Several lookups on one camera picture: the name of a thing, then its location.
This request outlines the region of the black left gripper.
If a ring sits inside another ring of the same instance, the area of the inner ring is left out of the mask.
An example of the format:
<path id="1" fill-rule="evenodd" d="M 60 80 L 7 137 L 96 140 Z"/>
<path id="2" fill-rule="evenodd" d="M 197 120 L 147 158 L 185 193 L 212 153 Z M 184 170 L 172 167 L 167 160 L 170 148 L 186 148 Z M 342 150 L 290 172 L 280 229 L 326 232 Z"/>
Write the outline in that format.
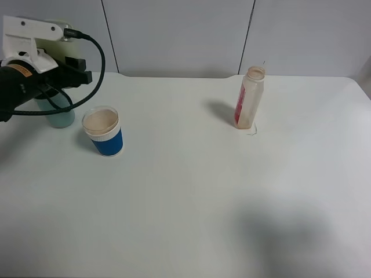
<path id="1" fill-rule="evenodd" d="M 53 115 L 61 112 L 60 107 L 46 112 L 17 111 L 20 105 L 37 98 L 58 83 L 61 87 L 79 87 L 92 82 L 92 72 L 86 70 L 86 61 L 82 58 L 65 57 L 64 62 L 56 61 L 57 67 L 39 73 L 22 60 L 11 60 L 1 67 L 1 115 Z"/>

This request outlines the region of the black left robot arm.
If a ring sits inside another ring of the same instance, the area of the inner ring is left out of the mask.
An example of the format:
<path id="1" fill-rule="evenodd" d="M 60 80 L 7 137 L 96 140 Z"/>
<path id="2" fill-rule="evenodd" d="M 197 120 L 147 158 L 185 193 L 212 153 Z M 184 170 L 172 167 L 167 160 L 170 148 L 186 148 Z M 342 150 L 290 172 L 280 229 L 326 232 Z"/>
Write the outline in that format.
<path id="1" fill-rule="evenodd" d="M 91 82 L 92 72 L 81 58 L 66 57 L 56 68 L 41 74 L 25 61 L 12 60 L 1 67 L 1 121 L 24 115 L 16 108 L 32 99 L 45 100 L 53 109 L 68 107 L 72 100 L 63 90 Z"/>

